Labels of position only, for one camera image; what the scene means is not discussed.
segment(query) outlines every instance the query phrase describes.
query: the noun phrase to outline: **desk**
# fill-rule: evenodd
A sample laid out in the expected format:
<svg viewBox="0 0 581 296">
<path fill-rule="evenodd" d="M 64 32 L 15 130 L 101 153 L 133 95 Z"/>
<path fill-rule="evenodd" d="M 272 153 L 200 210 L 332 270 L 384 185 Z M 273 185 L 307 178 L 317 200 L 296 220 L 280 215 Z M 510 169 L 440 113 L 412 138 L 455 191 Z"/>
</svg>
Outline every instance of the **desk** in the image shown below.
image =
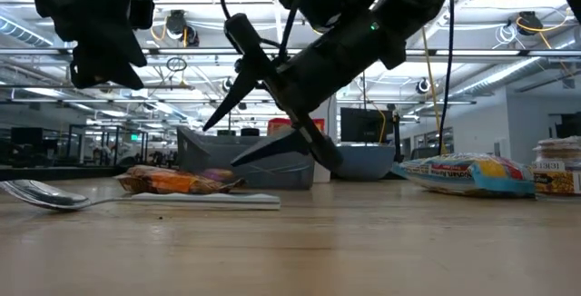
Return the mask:
<svg viewBox="0 0 581 296">
<path fill-rule="evenodd" d="M 93 198 L 123 192 L 110 179 L 55 185 Z M 276 194 L 280 212 L 107 203 L 64 214 L 0 195 L 0 294 L 573 296 L 581 289 L 576 203 L 466 199 L 406 182 Z"/>
</svg>

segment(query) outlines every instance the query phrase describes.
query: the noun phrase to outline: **plastic bag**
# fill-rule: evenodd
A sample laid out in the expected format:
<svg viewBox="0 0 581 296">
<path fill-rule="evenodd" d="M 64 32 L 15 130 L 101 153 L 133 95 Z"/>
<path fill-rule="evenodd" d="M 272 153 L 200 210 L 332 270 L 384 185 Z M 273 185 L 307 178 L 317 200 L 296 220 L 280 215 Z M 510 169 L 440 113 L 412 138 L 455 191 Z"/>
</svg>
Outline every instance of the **plastic bag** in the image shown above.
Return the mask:
<svg viewBox="0 0 581 296">
<path fill-rule="evenodd" d="M 525 165 L 493 155 L 446 154 L 396 163 L 391 170 L 433 192 L 515 197 L 535 194 L 533 173 Z"/>
<path fill-rule="evenodd" d="M 224 180 L 232 178 L 233 173 L 218 171 Z M 127 192 L 151 192 L 151 193 L 227 193 L 234 188 L 244 185 L 240 179 L 234 183 L 223 183 L 203 175 L 183 173 L 171 169 L 156 168 L 146 165 L 136 165 L 126 173 L 114 177 Z"/>
</svg>

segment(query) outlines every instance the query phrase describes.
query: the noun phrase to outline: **snack bag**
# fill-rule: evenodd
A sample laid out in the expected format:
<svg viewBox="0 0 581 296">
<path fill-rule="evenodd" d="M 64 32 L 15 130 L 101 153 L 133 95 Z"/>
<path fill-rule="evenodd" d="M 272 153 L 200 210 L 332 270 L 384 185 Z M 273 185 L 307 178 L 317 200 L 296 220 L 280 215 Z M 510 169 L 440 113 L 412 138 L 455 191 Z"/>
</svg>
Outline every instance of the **snack bag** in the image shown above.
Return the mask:
<svg viewBox="0 0 581 296">
<path fill-rule="evenodd" d="M 222 177 L 232 177 L 221 172 Z M 227 193 L 233 188 L 240 188 L 244 180 L 234 183 L 222 183 L 202 175 L 183 173 L 171 169 L 156 168 L 146 165 L 136 165 L 126 173 L 115 177 L 127 192 L 151 192 L 151 193 Z"/>
<path fill-rule="evenodd" d="M 516 197 L 535 194 L 533 173 L 525 165 L 488 154 L 440 155 L 396 163 L 391 171 L 433 192 Z"/>
</svg>

